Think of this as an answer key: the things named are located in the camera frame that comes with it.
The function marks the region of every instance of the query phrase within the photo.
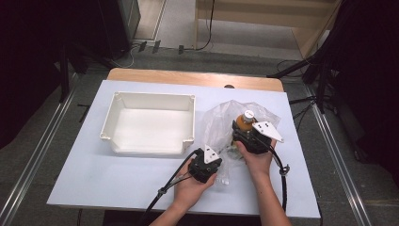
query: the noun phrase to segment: black tripod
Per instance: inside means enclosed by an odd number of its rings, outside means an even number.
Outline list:
[[[59,51],[59,66],[61,70],[61,97],[59,102],[64,102],[70,92],[70,78],[68,73],[68,61],[72,64],[77,73],[86,73],[88,65],[82,58],[88,56],[104,65],[108,70],[116,68],[114,64],[90,51],[85,46],[71,41],[63,41]]]
[[[343,0],[341,2],[334,27],[331,29],[326,41],[323,43],[320,49],[314,53],[314,55],[296,63],[284,71],[268,75],[267,77],[282,78],[289,73],[309,65],[308,69],[302,76],[302,80],[305,84],[311,84],[317,75],[320,75],[319,85],[316,91],[316,104],[319,107],[320,112],[324,114],[323,96],[327,85],[327,79],[331,74],[332,64],[335,59],[334,57],[340,50],[340,38],[346,30],[345,22],[348,21],[348,18],[352,15],[353,10],[356,8],[358,3],[358,0]]]

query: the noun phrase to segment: clear plastic bag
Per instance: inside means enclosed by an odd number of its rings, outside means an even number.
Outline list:
[[[202,131],[203,144],[211,147],[223,159],[216,178],[216,181],[223,185],[229,184],[229,168],[242,161],[241,154],[238,153],[235,146],[231,145],[231,125],[232,121],[235,121],[246,110],[251,110],[257,121],[270,121],[277,128],[279,116],[256,103],[242,104],[234,100],[220,104],[205,112],[202,119],[204,125]]]

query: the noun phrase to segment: yellow object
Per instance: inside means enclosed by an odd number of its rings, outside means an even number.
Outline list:
[[[237,117],[237,125],[242,131],[252,130],[252,123],[255,122],[254,114],[251,110],[247,110],[244,114]]]

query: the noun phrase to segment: white table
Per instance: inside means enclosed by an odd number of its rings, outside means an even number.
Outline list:
[[[196,140],[185,156],[181,159],[140,158],[113,153],[108,143],[100,140],[99,134],[115,91],[196,95]],[[146,209],[183,159],[202,145],[199,131],[203,114],[229,100],[255,102],[281,117],[278,130],[285,142],[278,143],[276,150],[283,164],[291,167],[287,177],[287,215],[320,218],[286,93],[125,81],[103,81],[47,203],[78,208]],[[281,199],[276,164],[272,164],[271,179]],[[173,191],[170,190],[153,209],[165,210],[172,199]],[[258,215],[254,187],[245,164],[230,170],[228,186],[215,184],[190,211]]]

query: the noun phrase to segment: black curtain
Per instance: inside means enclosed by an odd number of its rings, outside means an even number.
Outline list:
[[[343,10],[351,2],[343,1]],[[399,185],[398,11],[399,1],[359,1],[335,41],[333,68],[339,74],[330,82],[364,131],[356,145]]]
[[[61,33],[45,1],[0,1],[0,148],[59,85]]]

